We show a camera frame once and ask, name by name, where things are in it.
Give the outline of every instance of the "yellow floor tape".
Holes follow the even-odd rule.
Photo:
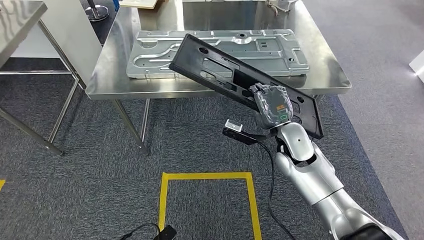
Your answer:
[[[5,183],[6,183],[6,179],[0,179],[0,191],[2,190],[2,187]]]
[[[159,201],[158,225],[161,230],[165,227],[165,213],[167,208],[167,194],[169,180],[204,180],[204,179],[244,179],[247,184],[247,194],[250,204],[250,217],[252,220],[253,237],[262,240],[261,226],[259,224],[258,206],[256,204],[255,188],[251,172],[205,172],[205,173],[162,173]]]

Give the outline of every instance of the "table top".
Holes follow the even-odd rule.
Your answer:
[[[0,0],[0,68],[46,10],[43,1]]]
[[[158,2],[155,9],[121,7],[94,68],[86,93],[93,100],[184,98],[216,93],[190,79],[135,79],[127,63],[137,33],[146,31],[213,31],[291,29],[306,56],[306,75],[276,77],[310,95],[345,94],[351,83],[304,3],[278,1],[277,16],[264,1]]]

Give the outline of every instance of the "stainless steel table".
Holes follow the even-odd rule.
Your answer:
[[[317,28],[304,3],[276,1],[288,12],[275,11],[265,1],[158,2],[155,9],[121,7],[97,61],[86,93],[92,100],[112,100],[146,154],[143,141],[150,99],[213,96],[215,92],[190,79],[134,79],[126,74],[134,40],[139,30],[261,30],[292,29],[304,52],[310,72],[278,78],[292,87],[317,97],[344,94],[351,83]],[[145,98],[141,137],[119,99]]]
[[[74,96],[77,86],[81,88],[86,86],[82,82],[80,76],[72,66],[52,34],[46,28],[45,24],[41,20],[42,15],[46,12],[47,7],[42,1],[26,1],[26,0],[0,0],[0,68],[16,50],[19,44],[27,37],[28,32],[31,28],[38,24],[43,31],[44,35],[53,45],[54,49],[59,54],[62,62],[66,65],[69,71],[52,71],[52,70],[40,70],[40,71],[0,71],[0,75],[43,75],[43,74],[71,74],[74,78],[74,84],[66,98],[62,110],[56,120],[56,123],[51,131],[48,140],[44,139],[41,135],[32,130],[29,126],[19,121],[13,115],[8,113],[6,110],[0,107],[0,117],[5,118],[10,123],[21,129],[26,134],[33,137],[37,142],[44,145],[47,149],[51,150],[57,155],[61,155],[63,152],[53,145],[56,134],[58,133],[59,127],[65,116],[68,106]]]

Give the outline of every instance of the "black tray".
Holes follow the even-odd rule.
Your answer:
[[[207,67],[211,64],[231,70],[232,76],[221,76],[211,71]],[[293,121],[300,123],[308,135],[315,139],[324,136],[317,103],[312,96],[275,80],[193,35],[185,35],[169,68],[257,112],[259,109],[253,93],[249,91],[250,86],[255,83],[284,86],[293,105]]]

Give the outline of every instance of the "floor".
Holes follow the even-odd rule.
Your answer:
[[[0,80],[0,105],[48,136],[72,79],[17,76]],[[143,100],[123,102],[140,127]],[[346,191],[370,214],[406,236],[336,96],[320,103],[326,137],[316,140]],[[252,111],[224,97],[155,99],[147,128],[150,156],[135,146],[108,101],[80,90],[60,128],[55,156],[0,119],[0,239],[116,239],[157,223],[162,172],[251,172],[262,239],[288,239],[268,213],[270,161],[259,146],[221,134],[227,118],[261,133]],[[275,148],[274,141],[268,141]],[[328,239],[318,216],[277,173],[272,208],[299,240]],[[253,239],[246,183],[169,181],[165,223],[186,239]],[[139,239],[152,239],[143,228]]]
[[[353,88],[340,100],[410,239],[424,239],[422,0],[304,0]]]

